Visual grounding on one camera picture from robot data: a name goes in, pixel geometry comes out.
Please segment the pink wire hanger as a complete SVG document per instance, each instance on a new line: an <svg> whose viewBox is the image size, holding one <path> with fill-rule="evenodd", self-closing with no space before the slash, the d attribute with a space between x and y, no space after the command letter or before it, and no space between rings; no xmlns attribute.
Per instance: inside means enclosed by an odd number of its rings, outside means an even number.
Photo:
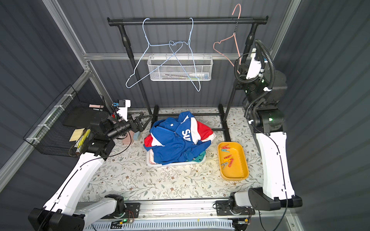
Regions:
<svg viewBox="0 0 370 231"><path fill-rule="evenodd" d="M227 38L225 38L225 39L222 39L222 40L220 40L220 41L215 41L214 43L213 43L213 50L216 52L216 53L218 53L219 55L221 55L221 56L223 56L224 58L226 58L228 61L229 61L229 63L233 66L233 67L235 67L235 64L234 64L234 62L232 62L225 54L223 54L222 52L220 52L220 51L218 51L217 49L216 49L216 45L217 44L222 44L223 42L225 42L225 41L228 41L228 40L231 40L231 39L233 39L234 40L234 44L235 44L235 47L236 47L236 49L237 49L237 54L240 56L240 50L239 50L239 45L238 45L238 41L237 41L237 37L236 37L236 32L237 32L237 28L238 28L238 24L239 24L239 20L240 20L240 18L241 18L241 10L242 10L242 7L241 7L241 4L240 3L238 3L238 4L236 4L236 6L234 7L234 10L233 10L233 12L232 12L232 15L234 15L235 14L235 12L236 12L236 10L237 9L239 9L239 13L238 13L238 17L237 17L237 22L235 23L235 28L234 28L234 31L233 31L233 34L231 35L231 36L229 36L229 37L227 37Z"/></svg>

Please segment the red white blue jacket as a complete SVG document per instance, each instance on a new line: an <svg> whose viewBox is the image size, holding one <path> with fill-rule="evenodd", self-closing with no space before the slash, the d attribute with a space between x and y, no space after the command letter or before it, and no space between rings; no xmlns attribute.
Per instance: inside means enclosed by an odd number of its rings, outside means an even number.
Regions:
<svg viewBox="0 0 370 231"><path fill-rule="evenodd" d="M190 162L204 153L216 138L214 131L196 120L190 111L154 123L144 139L156 164Z"/></svg>

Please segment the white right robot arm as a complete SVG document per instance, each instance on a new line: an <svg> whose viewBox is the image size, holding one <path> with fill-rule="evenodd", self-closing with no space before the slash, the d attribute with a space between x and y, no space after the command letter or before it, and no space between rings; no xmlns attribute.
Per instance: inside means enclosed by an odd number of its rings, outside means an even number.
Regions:
<svg viewBox="0 0 370 231"><path fill-rule="evenodd" d="M276 70L270 51L259 39L249 65L235 61L234 75L245 92L244 117L263 164L263 185L234 193L235 205L263 211L302 207L290 180L285 116L278 108L288 89L286 76Z"/></svg>

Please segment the green jacket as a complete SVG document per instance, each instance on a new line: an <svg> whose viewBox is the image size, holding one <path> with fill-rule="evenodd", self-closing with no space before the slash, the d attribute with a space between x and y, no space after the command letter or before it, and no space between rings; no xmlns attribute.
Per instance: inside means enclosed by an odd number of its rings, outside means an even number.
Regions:
<svg viewBox="0 0 370 231"><path fill-rule="evenodd" d="M203 161L203 159L205 158L205 156L206 156L206 151L203 151L197 157L195 157L192 161L199 163L199 162Z"/></svg>

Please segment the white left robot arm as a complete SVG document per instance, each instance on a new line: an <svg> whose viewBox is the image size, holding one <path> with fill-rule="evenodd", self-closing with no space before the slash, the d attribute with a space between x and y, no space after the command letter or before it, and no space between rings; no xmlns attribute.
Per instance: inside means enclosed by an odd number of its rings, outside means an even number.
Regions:
<svg viewBox="0 0 370 231"><path fill-rule="evenodd" d="M130 131L144 131L151 119L151 115L140 114L118 121L107 112L80 116L79 124L87 125L91 133L82 144L77 164L57 192L42 208L30 212L28 220L32 228L36 231L81 231L108 215L122 218L126 206L123 197L116 194L108 194L83 209L77 209L77 204L93 175L111 157L114 140Z"/></svg>

